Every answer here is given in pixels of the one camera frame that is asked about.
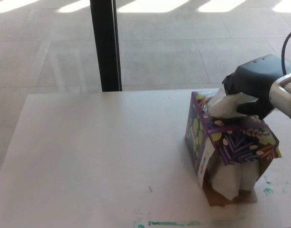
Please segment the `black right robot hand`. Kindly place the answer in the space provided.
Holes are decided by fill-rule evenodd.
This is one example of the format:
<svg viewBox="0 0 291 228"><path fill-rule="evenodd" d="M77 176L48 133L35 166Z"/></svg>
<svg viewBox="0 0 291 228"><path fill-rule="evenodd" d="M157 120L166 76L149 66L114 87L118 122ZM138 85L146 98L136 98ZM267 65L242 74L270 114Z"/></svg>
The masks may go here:
<svg viewBox="0 0 291 228"><path fill-rule="evenodd" d="M236 106L239 114L267 117L278 109L291 119L291 60L285 59L285 70L281 57L269 54L236 68L222 82L226 95L244 94L256 98Z"/></svg>

